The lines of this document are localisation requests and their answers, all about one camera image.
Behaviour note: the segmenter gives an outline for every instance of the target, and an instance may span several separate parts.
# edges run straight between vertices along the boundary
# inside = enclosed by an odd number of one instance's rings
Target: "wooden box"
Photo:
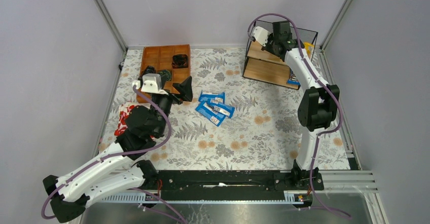
[[[267,51],[262,51],[259,43],[251,42],[245,60],[243,77],[297,90],[298,85],[287,83],[290,73],[290,67],[280,58]]]
[[[173,56],[177,54],[186,54],[188,56],[188,68],[172,67]],[[179,94],[179,92],[173,87],[173,83],[182,83],[191,74],[190,45],[145,47],[139,75],[142,74],[148,65],[153,66],[157,71],[164,69],[169,70],[172,74],[172,80],[166,82],[164,90],[169,90],[173,94]],[[140,96],[137,96],[136,99],[139,103],[146,103],[146,101]]]

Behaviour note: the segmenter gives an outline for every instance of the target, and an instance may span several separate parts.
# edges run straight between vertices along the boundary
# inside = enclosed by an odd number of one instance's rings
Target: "blue package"
[[[205,101],[201,102],[197,108],[196,111],[198,111],[200,114],[205,116],[207,119],[209,119],[213,124],[216,126],[219,126],[226,116],[224,114],[218,113],[214,111],[212,108],[210,108],[209,105]]]
[[[228,116],[229,118],[231,118],[233,116],[234,113],[234,107],[233,106],[229,106],[229,105],[225,105],[224,103],[221,103],[219,101],[217,101],[216,99],[211,99],[210,101],[207,102],[207,104],[210,107],[213,107],[213,110],[224,114],[226,116]]]
[[[293,84],[293,85],[300,85],[299,81],[297,80],[296,75],[293,73],[293,71],[291,70],[290,72],[290,78],[288,79],[287,83],[289,84]]]
[[[215,99],[219,102],[224,103],[225,99],[226,99],[226,93],[221,93],[221,94],[212,94],[212,93],[204,93],[203,91],[200,93],[200,97],[199,97],[199,101],[209,101],[211,99]]]

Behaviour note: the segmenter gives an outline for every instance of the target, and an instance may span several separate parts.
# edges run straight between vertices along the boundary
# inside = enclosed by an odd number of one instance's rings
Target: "red and white cloth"
[[[118,121],[118,127],[114,133],[115,136],[119,136],[119,135],[123,134],[124,131],[127,129],[127,125],[125,124],[125,120],[130,115],[130,111],[137,105],[143,105],[143,106],[149,107],[148,103],[139,104],[139,103],[135,103],[135,102],[126,102],[126,103],[122,104],[121,106],[119,106],[118,111],[120,112],[120,118]]]

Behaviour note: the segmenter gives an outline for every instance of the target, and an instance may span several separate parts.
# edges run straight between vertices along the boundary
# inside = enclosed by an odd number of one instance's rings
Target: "yellow item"
[[[303,43],[303,44],[305,45],[306,53],[308,54],[308,57],[310,58],[315,46],[310,44],[310,43]]]

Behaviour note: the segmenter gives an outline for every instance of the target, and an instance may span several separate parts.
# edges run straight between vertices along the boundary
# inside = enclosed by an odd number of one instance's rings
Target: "metal floor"
[[[320,194],[330,207],[340,208],[352,215],[352,221],[325,210],[298,211],[292,205],[277,204],[176,204],[173,205],[187,221],[198,224],[261,224],[261,223],[372,223],[365,198],[360,194]],[[174,214],[163,204],[155,209]],[[143,224],[177,223],[168,217],[143,212],[137,204],[96,203],[88,208],[81,224]]]

